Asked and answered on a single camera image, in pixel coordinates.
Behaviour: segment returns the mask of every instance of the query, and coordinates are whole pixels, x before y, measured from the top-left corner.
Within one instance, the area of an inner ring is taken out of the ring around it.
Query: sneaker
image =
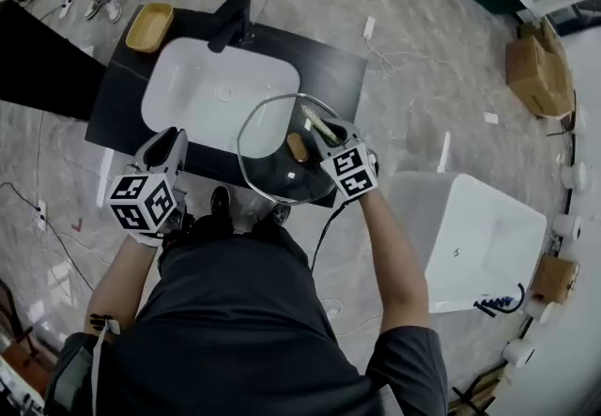
[[[90,5],[87,7],[87,10],[85,11],[85,19],[87,21],[93,19],[101,7],[102,7],[102,2],[100,0],[90,0]]]
[[[288,220],[290,212],[292,212],[291,206],[285,206],[284,204],[274,204],[271,207],[269,214],[266,216],[266,219],[272,218],[276,224],[284,225],[285,222]]]
[[[121,4],[119,4],[118,0],[109,0],[104,4],[104,9],[109,16],[110,23],[116,23],[123,13],[123,8],[121,8]]]
[[[229,217],[229,191],[219,186],[210,197],[210,213],[213,216]]]

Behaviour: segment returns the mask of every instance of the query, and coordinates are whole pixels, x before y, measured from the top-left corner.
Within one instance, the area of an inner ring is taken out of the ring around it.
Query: black faucet
[[[208,48],[220,54],[225,46],[242,42],[251,30],[251,0],[226,0],[215,12],[219,28],[208,41]]]

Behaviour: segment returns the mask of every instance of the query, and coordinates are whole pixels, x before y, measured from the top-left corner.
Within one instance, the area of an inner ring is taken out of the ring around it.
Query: marble floor
[[[223,0],[121,0],[122,20],[83,18],[86,0],[68,17],[45,22],[81,46],[94,45],[107,62],[127,20],[145,2],[213,11]],[[39,17],[60,0],[38,0]],[[558,158],[561,138],[546,138],[556,122],[536,121],[504,83],[504,45],[515,33],[511,18],[494,17],[471,0],[253,0],[252,19],[330,44],[369,60],[356,122],[380,157],[386,193],[405,168],[431,170],[446,131],[453,137],[450,169],[473,175],[547,216],[561,210],[564,192]],[[382,71],[362,32],[376,18],[373,46],[395,70]],[[423,55],[437,60],[423,58]],[[69,68],[65,67],[66,76]],[[485,123],[483,111],[498,114]],[[95,285],[111,262],[123,233],[106,208],[95,205],[103,148],[84,141],[85,123],[0,102],[0,180],[12,181],[30,200],[48,203],[48,217],[86,280]],[[111,174],[128,158],[117,154]],[[183,175],[191,212],[208,211],[216,181]],[[245,224],[264,205],[237,189],[236,212]],[[331,211],[294,208],[286,225],[308,254]],[[37,229],[32,210],[7,187],[0,191],[0,278],[14,291],[23,318],[60,347],[82,327],[90,289],[49,231]],[[145,296],[156,284],[153,270]],[[336,220],[316,265],[319,297],[348,358],[363,370],[378,336],[381,307],[367,233],[358,207]],[[433,316],[450,385],[466,386],[501,358],[524,321],[520,314],[490,319],[478,311]]]

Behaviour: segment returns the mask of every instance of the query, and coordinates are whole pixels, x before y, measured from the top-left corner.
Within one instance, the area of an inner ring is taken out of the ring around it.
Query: black shoe
[[[210,213],[213,216],[229,218],[229,190],[219,186],[210,197]]]
[[[275,204],[271,209],[270,213],[267,215],[265,219],[271,218],[278,225],[284,225],[288,220],[288,216],[292,208],[290,206],[285,206],[284,204]]]

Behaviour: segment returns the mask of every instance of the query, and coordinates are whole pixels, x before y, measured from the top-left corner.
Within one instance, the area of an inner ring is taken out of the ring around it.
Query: cardboard box
[[[543,255],[534,274],[531,291],[545,300],[565,302],[578,278],[578,269],[579,265],[575,262]]]
[[[525,23],[520,39],[507,44],[506,83],[536,116],[562,118],[574,111],[572,72],[547,19]]]

